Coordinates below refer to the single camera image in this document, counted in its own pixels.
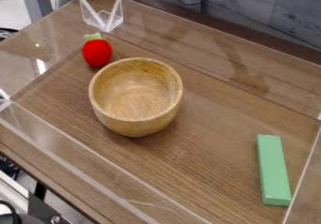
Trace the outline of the clear acrylic corner bracket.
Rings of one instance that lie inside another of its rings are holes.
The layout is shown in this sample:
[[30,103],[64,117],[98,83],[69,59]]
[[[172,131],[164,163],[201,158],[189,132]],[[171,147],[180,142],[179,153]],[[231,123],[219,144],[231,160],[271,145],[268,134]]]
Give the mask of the clear acrylic corner bracket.
[[94,11],[86,0],[78,0],[81,16],[86,25],[109,33],[124,21],[121,0],[114,0],[110,12]]

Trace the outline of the red plush strawberry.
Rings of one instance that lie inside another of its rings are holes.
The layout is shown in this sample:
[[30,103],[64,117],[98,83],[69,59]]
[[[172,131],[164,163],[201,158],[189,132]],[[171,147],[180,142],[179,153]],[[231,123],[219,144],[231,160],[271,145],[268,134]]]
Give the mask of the red plush strawberry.
[[90,67],[102,67],[108,64],[112,56],[109,43],[98,33],[84,35],[85,43],[81,48],[82,58]]

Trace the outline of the clear acrylic enclosure walls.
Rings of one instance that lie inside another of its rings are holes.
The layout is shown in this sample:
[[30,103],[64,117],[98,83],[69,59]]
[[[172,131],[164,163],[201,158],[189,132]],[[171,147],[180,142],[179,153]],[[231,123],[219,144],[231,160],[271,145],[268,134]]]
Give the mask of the clear acrylic enclosure walls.
[[321,224],[321,66],[122,0],[89,67],[82,5],[0,43],[0,154],[97,224]]

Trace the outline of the green rectangular block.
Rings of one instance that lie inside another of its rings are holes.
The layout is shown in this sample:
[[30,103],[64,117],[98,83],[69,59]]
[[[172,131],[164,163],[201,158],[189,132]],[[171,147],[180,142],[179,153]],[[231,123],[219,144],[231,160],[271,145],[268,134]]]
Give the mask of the green rectangular block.
[[257,134],[256,151],[261,203],[288,206],[291,188],[280,138],[274,135]]

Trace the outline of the black clamp with bolt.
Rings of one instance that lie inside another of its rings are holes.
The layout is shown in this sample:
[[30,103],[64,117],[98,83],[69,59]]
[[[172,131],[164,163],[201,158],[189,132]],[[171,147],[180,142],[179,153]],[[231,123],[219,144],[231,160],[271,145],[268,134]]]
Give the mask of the black clamp with bolt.
[[29,194],[27,215],[43,224],[72,224],[31,193]]

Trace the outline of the light wooden bowl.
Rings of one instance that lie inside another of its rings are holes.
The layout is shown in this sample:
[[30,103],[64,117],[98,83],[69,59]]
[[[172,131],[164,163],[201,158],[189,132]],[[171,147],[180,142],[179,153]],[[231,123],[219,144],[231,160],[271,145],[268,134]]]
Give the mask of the light wooden bowl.
[[124,58],[89,80],[89,104],[101,124],[128,137],[146,136],[173,120],[183,98],[181,78],[159,60]]

